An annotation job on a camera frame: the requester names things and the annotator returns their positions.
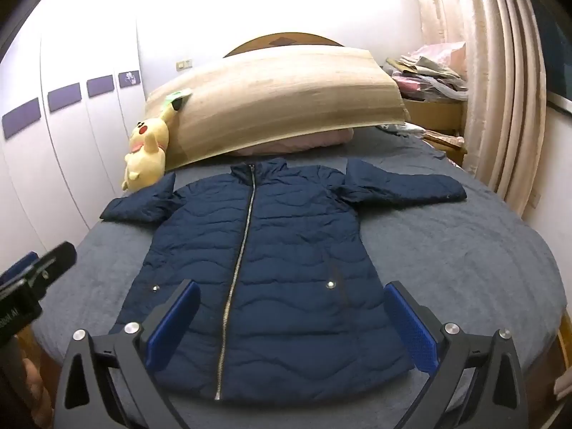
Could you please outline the navy blue quilted jacket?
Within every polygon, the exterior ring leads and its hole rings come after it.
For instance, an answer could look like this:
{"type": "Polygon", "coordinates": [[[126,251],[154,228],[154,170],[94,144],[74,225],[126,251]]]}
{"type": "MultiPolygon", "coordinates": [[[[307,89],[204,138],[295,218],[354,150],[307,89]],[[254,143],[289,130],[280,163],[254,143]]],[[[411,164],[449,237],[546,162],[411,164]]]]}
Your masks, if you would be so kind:
{"type": "Polygon", "coordinates": [[[106,222],[154,227],[117,324],[145,318],[184,280],[201,304],[167,368],[169,391],[302,405],[379,388],[412,362],[384,308],[360,209],[461,202],[441,174],[351,160],[344,171],[241,164],[184,187],[166,175],[111,201],[106,222]]]}

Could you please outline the yellow Pikachu plush toy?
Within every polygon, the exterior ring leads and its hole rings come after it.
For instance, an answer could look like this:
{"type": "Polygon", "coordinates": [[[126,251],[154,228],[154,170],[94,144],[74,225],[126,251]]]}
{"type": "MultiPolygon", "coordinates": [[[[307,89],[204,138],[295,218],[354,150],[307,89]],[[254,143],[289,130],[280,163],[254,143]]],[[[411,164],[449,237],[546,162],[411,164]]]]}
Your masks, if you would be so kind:
{"type": "Polygon", "coordinates": [[[192,95],[183,89],[168,95],[159,113],[138,122],[129,138],[121,189],[135,193],[157,183],[165,174],[169,125],[192,95]]]}

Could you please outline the wooden bedside cabinet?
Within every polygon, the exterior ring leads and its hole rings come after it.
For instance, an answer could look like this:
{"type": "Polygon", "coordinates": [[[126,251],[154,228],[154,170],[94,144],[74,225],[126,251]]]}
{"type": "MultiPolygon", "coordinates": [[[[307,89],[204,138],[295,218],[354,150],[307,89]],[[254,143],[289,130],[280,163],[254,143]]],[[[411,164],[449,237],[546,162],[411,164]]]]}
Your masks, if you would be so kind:
{"type": "Polygon", "coordinates": [[[410,122],[426,130],[423,140],[457,166],[466,155],[463,137],[464,103],[404,100],[410,122]]]}

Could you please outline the pink pillow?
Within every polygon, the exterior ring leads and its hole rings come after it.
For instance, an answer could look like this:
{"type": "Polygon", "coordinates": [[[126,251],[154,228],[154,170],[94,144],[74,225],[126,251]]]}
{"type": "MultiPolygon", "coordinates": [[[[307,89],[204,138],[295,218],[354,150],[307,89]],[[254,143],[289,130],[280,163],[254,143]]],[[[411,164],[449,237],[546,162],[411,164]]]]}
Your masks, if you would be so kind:
{"type": "Polygon", "coordinates": [[[293,154],[315,148],[345,144],[350,142],[353,137],[353,129],[333,130],[309,135],[299,135],[294,138],[284,138],[281,140],[275,140],[274,142],[261,143],[230,152],[230,155],[249,157],[293,154]]]}

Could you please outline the wooden headboard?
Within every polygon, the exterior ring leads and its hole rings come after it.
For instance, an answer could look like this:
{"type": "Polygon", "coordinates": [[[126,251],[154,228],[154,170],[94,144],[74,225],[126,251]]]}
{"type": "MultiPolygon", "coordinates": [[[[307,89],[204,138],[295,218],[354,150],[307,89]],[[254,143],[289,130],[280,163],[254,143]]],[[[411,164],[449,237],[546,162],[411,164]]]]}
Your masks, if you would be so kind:
{"type": "Polygon", "coordinates": [[[289,45],[333,45],[341,46],[326,37],[305,32],[280,32],[257,37],[237,46],[226,54],[226,57],[259,49],[277,48],[289,45]]]}

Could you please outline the beige pink curtain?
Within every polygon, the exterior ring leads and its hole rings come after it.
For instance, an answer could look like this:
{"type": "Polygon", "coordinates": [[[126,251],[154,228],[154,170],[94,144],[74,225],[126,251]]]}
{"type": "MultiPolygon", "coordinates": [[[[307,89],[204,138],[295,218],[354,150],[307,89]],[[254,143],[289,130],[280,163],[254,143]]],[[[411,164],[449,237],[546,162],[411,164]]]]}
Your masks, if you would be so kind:
{"type": "Polygon", "coordinates": [[[517,214],[543,147],[546,68],[530,0],[418,0],[428,44],[463,42],[466,171],[517,214]]]}

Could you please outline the wooden bed frame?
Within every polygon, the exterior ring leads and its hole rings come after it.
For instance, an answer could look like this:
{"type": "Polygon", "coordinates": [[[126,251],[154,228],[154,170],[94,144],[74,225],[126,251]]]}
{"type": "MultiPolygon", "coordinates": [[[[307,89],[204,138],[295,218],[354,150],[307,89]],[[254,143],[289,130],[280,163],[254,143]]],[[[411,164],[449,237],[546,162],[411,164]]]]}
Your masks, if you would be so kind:
{"type": "Polygon", "coordinates": [[[571,427],[571,318],[562,316],[557,338],[526,378],[528,427],[571,427]]]}

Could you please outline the wall power socket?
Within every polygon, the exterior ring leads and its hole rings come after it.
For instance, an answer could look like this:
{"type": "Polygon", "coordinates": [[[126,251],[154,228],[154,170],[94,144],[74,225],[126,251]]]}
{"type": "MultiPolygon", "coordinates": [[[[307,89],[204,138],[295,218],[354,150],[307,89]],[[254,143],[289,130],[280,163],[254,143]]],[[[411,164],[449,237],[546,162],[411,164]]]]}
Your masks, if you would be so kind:
{"type": "Polygon", "coordinates": [[[190,69],[191,67],[192,67],[192,61],[191,60],[177,61],[177,63],[176,63],[177,72],[183,71],[186,69],[190,69]]]}

